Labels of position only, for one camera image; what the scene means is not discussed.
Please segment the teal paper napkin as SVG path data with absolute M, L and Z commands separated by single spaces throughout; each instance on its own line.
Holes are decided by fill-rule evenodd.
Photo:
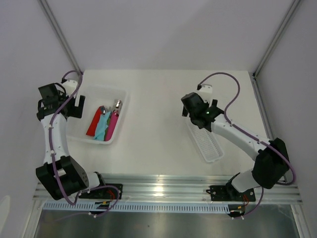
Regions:
M 97 123 L 97 127 L 95 130 L 94 139 L 97 141 L 105 141 L 106 130 L 108 128 L 108 119 L 110 118 L 112 112 L 106 112 L 105 114 L 101 114 L 99 121 Z

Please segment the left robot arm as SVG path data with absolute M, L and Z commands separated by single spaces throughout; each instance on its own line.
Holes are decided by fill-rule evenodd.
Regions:
M 85 96 L 77 96 L 79 83 L 62 80 L 39 87 L 37 119 L 45 134 L 45 158 L 36 176 L 54 200 L 90 192 L 96 198 L 107 194 L 107 185 L 98 172 L 87 173 L 70 156 L 66 128 L 69 117 L 81 118 Z

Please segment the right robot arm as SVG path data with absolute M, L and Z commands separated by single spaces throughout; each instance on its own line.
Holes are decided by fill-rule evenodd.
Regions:
M 255 163 L 246 172 L 238 173 L 226 184 L 226 194 L 232 200 L 243 196 L 248 189 L 271 189 L 290 169 L 283 140 L 270 140 L 248 132 L 230 121 L 225 112 L 217 107 L 217 100 L 205 102 L 197 93 L 181 98 L 183 111 L 198 129 L 215 133 L 244 151 Z

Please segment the large white plastic basket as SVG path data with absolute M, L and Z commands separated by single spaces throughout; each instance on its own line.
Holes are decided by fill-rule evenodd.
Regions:
M 81 95 L 86 97 L 85 104 L 83 107 L 82 117 L 69 118 L 67 123 L 67 136 L 77 141 L 92 143 L 92 144 L 101 144 L 109 145 L 116 138 L 122 123 L 123 118 L 127 112 L 129 104 L 129 93 L 123 88 L 118 88 L 115 86 L 109 85 L 92 85 L 86 86 L 79 90 Z M 121 100 L 123 102 L 121 113 L 117 121 L 114 133 L 110 141 L 97 141 L 94 139 L 94 136 L 87 136 L 87 129 L 93 119 L 93 116 L 99 106 L 107 107 L 109 112 L 111 112 L 114 105 L 114 100 Z

